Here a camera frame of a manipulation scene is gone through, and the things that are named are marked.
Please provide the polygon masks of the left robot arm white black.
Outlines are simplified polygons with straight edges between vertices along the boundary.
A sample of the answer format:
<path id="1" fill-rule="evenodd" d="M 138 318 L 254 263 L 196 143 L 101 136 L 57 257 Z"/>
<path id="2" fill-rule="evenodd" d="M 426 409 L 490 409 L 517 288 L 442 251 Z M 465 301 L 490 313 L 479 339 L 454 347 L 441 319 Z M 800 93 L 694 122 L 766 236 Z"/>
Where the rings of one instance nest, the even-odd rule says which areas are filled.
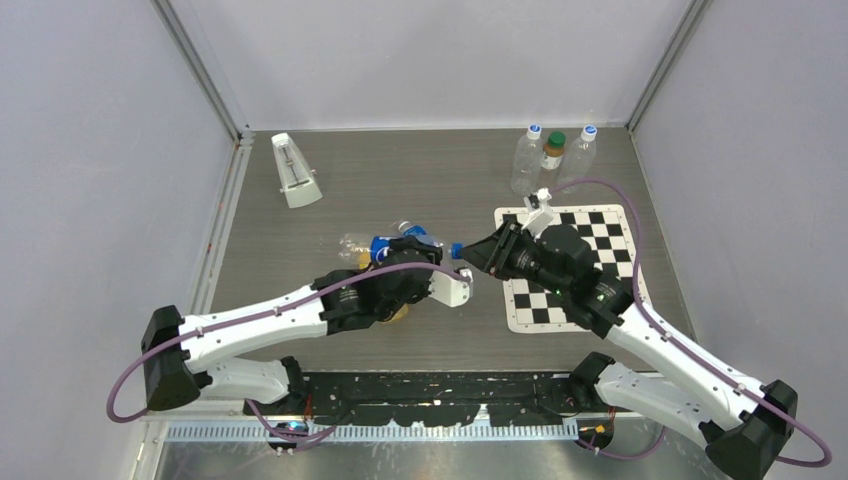
<path id="1" fill-rule="evenodd" d="M 440 248 L 415 237 L 390 238 L 386 255 L 358 269 L 332 270 L 271 300 L 206 314 L 174 305 L 153 311 L 141 339 L 146 411 L 181 408 L 198 399 L 247 399 L 298 412 L 307 389 L 289 360 L 246 354 L 308 338 L 368 329 L 426 298 L 462 304 L 465 276 L 445 267 Z"/>

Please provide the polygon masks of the white metronome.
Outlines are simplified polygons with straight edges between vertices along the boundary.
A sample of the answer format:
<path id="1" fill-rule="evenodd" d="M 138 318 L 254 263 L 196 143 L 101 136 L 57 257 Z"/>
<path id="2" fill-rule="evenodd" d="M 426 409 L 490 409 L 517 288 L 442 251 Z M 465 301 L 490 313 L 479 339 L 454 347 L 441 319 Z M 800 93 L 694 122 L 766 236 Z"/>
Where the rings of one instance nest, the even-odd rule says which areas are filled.
<path id="1" fill-rule="evenodd" d="M 289 208 L 301 208 L 323 198 L 301 150 L 288 133 L 278 133 L 271 137 L 275 163 L 283 193 Z"/>

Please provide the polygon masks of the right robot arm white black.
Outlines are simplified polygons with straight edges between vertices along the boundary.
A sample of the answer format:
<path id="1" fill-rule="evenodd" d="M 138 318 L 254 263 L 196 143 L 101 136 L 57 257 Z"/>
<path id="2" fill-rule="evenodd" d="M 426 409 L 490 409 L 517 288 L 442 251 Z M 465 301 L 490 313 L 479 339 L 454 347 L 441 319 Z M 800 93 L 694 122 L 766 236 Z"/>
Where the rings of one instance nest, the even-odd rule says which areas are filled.
<path id="1" fill-rule="evenodd" d="M 764 384 L 721 361 L 594 264 L 590 244 L 570 225 L 534 237 L 517 222 L 457 251 L 478 270 L 522 279 L 554 294 L 566 319 L 629 351 L 664 376 L 646 378 L 598 352 L 572 372 L 571 397 L 584 410 L 603 403 L 638 412 L 686 436 L 733 479 L 762 479 L 794 429 L 797 392 Z"/>

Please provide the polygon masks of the green cap brown bottle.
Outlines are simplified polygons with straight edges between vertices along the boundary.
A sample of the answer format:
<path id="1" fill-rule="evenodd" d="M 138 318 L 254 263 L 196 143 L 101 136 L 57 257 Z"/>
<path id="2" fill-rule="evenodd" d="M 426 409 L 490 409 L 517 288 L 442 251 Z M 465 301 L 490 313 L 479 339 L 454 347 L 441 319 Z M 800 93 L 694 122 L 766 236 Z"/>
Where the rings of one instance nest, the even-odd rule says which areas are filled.
<path id="1" fill-rule="evenodd" d="M 540 166 L 543 170 L 557 170 L 561 164 L 566 147 L 567 137 L 562 131 L 553 131 L 549 134 L 542 147 Z"/>

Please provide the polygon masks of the checkerboard calibration mat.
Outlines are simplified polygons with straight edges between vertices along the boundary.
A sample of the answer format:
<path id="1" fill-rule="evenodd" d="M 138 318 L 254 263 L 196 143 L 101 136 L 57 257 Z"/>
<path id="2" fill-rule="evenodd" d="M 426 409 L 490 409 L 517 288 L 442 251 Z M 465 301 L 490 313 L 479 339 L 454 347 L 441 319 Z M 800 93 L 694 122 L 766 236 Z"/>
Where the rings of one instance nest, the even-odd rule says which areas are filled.
<path id="1" fill-rule="evenodd" d="M 593 252 L 594 266 L 617 275 L 630 288 L 633 277 L 635 241 L 624 208 L 616 204 L 564 206 L 553 209 L 553 226 L 568 225 L 586 241 Z M 503 284 L 509 330 L 517 334 L 581 333 L 555 305 L 556 296 L 526 280 Z"/>

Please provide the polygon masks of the blue bottle cap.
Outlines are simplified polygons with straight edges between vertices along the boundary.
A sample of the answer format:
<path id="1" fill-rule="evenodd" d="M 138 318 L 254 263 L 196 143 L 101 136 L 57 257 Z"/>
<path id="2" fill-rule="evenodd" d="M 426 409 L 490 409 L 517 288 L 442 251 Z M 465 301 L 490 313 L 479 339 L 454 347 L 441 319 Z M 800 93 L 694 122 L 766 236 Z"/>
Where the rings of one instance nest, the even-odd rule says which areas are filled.
<path id="1" fill-rule="evenodd" d="M 452 243 L 450 245 L 450 249 L 449 249 L 450 257 L 452 259 L 460 259 L 461 258 L 460 252 L 461 252 L 462 248 L 463 248 L 463 245 L 461 243 L 456 243 L 456 242 Z"/>

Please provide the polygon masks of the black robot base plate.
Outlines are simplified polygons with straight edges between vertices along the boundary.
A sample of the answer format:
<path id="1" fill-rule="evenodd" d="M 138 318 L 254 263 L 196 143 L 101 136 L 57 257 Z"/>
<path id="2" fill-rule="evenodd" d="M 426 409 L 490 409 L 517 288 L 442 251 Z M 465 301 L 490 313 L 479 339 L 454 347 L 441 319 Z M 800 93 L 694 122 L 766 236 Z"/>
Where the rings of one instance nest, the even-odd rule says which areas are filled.
<path id="1" fill-rule="evenodd" d="M 577 425 L 577 438 L 611 444 L 614 408 L 552 372 L 312 372 L 270 404 L 245 402 L 246 415 L 295 416 L 317 426 L 440 429 L 484 420 L 498 432 Z"/>

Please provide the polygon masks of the right standing clear bottle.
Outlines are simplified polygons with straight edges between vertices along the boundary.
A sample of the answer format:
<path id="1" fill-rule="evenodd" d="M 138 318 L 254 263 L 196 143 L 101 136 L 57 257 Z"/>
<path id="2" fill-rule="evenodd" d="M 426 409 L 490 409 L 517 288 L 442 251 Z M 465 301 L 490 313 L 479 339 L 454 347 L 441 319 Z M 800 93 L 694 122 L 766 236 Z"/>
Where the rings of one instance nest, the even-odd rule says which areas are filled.
<path id="1" fill-rule="evenodd" d="M 556 186 L 584 178 L 596 158 L 597 128 L 586 125 L 579 136 L 569 145 L 556 179 Z"/>

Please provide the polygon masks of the left standing clear bottle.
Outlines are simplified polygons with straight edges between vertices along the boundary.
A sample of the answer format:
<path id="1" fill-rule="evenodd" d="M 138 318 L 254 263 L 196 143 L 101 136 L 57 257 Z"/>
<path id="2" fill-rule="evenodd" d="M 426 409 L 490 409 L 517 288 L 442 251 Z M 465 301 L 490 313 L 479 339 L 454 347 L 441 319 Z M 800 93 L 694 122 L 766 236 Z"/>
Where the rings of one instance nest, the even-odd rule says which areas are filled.
<path id="1" fill-rule="evenodd" d="M 510 187 L 515 194 L 526 196 L 534 191 L 541 168 L 542 146 L 542 127 L 529 125 L 514 151 Z"/>

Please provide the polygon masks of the clear bottle pepsi label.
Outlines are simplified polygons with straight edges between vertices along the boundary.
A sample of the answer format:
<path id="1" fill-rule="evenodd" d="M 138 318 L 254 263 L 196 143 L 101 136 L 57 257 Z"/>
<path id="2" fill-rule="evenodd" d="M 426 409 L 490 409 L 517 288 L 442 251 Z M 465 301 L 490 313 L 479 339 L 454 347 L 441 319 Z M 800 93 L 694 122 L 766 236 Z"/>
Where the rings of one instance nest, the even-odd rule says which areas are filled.
<path id="1" fill-rule="evenodd" d="M 368 253 L 373 263 L 381 263 L 389 253 L 389 241 L 398 237 L 403 236 L 375 236 L 362 233 L 344 234 L 339 240 L 339 257 L 348 264 L 358 266 L 358 256 L 361 253 Z M 442 265 L 448 265 L 453 260 L 457 260 L 452 259 L 449 253 L 450 245 L 454 242 L 442 242 L 444 243 L 440 248 L 443 253 Z"/>

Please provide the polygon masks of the clear bottle blue label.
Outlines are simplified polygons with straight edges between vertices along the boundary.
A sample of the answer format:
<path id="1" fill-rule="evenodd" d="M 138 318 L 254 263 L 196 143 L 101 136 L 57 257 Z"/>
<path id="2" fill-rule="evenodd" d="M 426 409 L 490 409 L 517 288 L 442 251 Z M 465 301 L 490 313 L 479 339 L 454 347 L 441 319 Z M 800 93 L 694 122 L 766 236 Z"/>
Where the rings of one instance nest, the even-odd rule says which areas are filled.
<path id="1" fill-rule="evenodd" d="M 393 228 L 404 237 L 410 236 L 416 238 L 423 244 L 441 248 L 444 243 L 436 236 L 432 235 L 427 229 L 416 222 L 409 220 L 398 220 L 393 224 Z"/>

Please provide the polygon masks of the standing clear bottle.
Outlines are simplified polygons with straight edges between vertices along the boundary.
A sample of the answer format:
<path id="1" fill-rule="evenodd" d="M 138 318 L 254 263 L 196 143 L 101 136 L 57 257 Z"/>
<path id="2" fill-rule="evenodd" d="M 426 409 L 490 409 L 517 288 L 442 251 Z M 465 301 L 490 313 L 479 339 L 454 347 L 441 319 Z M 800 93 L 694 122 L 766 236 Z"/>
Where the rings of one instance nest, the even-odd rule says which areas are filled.
<path id="1" fill-rule="evenodd" d="M 542 127 L 529 125 L 514 151 L 510 187 L 515 194 L 526 196 L 534 191 L 541 168 L 542 146 Z"/>
<path id="2" fill-rule="evenodd" d="M 556 186 L 584 178 L 596 158 L 597 128 L 586 125 L 579 136 L 569 145 L 556 179 Z"/>

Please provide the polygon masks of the yellow juice bottle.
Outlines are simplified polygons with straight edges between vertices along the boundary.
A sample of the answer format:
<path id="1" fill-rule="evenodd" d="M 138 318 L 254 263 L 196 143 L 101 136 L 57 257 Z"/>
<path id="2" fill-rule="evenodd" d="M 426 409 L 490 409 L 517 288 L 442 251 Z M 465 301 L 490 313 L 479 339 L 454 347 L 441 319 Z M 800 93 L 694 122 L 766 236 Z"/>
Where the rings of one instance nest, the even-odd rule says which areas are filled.
<path id="1" fill-rule="evenodd" d="M 361 253 L 358 256 L 357 264 L 360 269 L 373 269 L 373 262 L 370 260 L 370 255 L 368 253 Z M 390 318 L 383 320 L 382 323 L 386 325 L 397 323 L 406 317 L 409 311 L 409 306 L 407 304 L 403 304 Z"/>

